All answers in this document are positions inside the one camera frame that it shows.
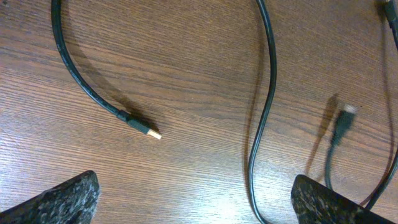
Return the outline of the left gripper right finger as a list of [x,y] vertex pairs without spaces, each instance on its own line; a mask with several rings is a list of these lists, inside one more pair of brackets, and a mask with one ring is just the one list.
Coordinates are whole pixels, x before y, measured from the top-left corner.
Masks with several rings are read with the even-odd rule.
[[299,223],[394,224],[306,175],[296,176],[291,201]]

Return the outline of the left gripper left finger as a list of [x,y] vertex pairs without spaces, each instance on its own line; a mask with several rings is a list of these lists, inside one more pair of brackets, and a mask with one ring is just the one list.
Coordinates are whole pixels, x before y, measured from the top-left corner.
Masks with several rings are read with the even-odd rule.
[[87,170],[1,212],[1,223],[90,223],[99,197],[97,175]]

